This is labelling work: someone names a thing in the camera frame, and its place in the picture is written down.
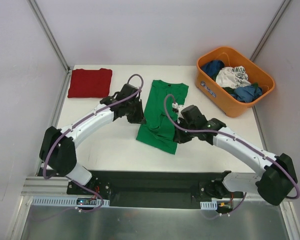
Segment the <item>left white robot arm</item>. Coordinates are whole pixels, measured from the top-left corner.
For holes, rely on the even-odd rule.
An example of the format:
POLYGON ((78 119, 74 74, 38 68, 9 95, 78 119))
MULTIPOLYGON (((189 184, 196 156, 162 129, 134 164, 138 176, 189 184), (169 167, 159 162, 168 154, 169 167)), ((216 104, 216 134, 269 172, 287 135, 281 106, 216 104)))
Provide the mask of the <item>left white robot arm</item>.
POLYGON ((89 195, 95 191, 92 173, 77 161, 76 148, 101 127, 126 117, 131 124, 146 122, 140 90, 129 83, 113 96, 100 100, 99 104, 76 122, 57 129, 49 127, 44 134, 39 158, 48 162, 58 175, 78 183, 78 188, 89 195))

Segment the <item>orange plastic basket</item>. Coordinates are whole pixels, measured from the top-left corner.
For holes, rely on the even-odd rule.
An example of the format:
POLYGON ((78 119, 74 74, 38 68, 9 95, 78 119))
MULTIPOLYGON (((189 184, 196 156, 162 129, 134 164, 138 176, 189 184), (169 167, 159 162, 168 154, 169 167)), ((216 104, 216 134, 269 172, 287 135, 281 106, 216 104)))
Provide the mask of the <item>orange plastic basket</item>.
POLYGON ((242 115, 270 94, 276 86, 275 80, 268 73, 242 53, 228 46, 221 46, 204 54, 197 60, 196 67, 195 86, 231 118, 242 115), (202 70, 205 64, 212 61, 221 61, 225 67, 243 67, 251 86, 234 90, 221 86, 216 79, 202 70))

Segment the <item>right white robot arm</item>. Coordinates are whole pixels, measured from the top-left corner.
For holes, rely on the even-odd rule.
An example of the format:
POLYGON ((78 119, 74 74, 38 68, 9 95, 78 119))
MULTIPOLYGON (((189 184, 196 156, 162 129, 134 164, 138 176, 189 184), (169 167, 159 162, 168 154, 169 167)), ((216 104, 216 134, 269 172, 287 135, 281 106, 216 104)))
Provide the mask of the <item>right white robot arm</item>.
POLYGON ((172 104, 178 115, 175 121, 174 141, 183 144, 198 138, 218 147, 250 167, 252 173, 224 171, 221 176, 204 187, 207 195, 222 199, 233 192, 259 194, 267 203, 278 206, 297 185, 293 161, 285 153, 276 155, 245 141, 227 125, 210 120, 197 106, 172 104))

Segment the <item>green t-shirt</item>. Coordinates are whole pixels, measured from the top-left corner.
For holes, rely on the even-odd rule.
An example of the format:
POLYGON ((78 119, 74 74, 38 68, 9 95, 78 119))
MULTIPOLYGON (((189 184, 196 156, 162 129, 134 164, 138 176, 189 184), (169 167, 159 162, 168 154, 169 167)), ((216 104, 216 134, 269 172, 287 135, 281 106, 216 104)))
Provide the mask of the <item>green t-shirt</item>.
POLYGON ((185 103, 189 86, 184 83, 168 83, 153 80, 144 110, 146 123, 139 127, 136 140, 174 155, 177 143, 174 142, 175 126, 164 109, 164 99, 172 94, 179 105, 185 103))

